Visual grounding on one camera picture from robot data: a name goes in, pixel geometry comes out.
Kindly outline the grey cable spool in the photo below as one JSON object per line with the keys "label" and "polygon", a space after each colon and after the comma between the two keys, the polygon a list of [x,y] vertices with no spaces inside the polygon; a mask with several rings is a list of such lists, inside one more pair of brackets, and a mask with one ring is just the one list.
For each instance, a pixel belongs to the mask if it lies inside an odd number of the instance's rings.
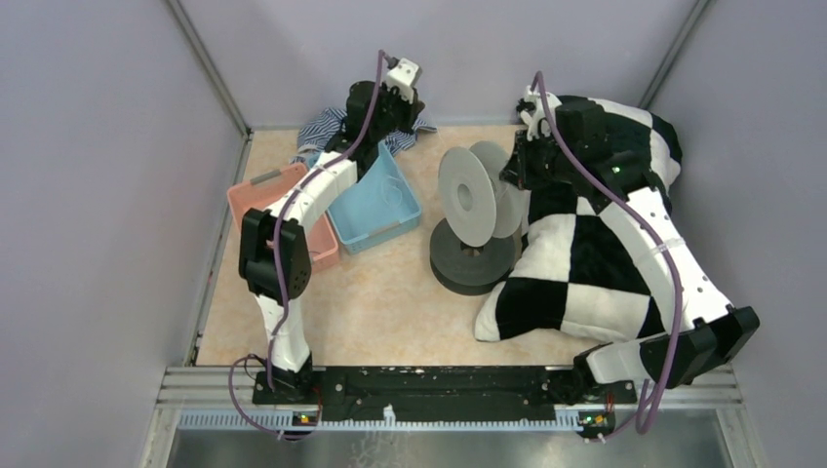
{"label": "grey cable spool", "polygon": [[522,228],[529,193],[500,178],[508,160],[506,151],[489,140],[452,147],[442,157],[438,193],[443,211],[453,233],[470,247]]}

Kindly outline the black cable spool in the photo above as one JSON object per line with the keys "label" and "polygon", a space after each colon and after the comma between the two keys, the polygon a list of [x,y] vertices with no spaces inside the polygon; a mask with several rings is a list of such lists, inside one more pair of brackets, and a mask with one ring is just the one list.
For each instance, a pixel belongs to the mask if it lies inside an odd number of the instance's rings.
{"label": "black cable spool", "polygon": [[490,293],[511,273],[517,256],[513,237],[491,238],[481,247],[464,244],[441,219],[431,232],[429,262],[437,281],[453,293]]}

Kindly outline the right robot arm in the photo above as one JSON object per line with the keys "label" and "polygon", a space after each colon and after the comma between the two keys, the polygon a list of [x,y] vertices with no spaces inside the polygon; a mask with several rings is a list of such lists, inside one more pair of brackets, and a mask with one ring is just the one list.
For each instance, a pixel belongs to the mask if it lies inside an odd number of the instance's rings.
{"label": "right robot arm", "polygon": [[674,127],[606,99],[519,100],[500,176],[530,192],[524,250],[478,315],[479,340],[551,329],[596,341],[571,387],[597,402],[617,381],[672,389],[730,363],[760,326],[700,266],[672,221]]}

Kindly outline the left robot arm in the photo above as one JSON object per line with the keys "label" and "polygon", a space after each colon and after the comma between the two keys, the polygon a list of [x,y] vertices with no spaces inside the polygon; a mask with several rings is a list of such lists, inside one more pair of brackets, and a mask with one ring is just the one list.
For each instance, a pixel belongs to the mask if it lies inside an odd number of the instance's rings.
{"label": "left robot arm", "polygon": [[241,220],[240,277],[256,299],[268,335],[262,362],[280,371],[276,391],[290,403],[311,394],[311,352],[299,327],[300,298],[311,277],[308,231],[344,192],[368,174],[394,133],[413,134],[425,104],[414,85],[360,81],[349,89],[335,132],[299,182]]}

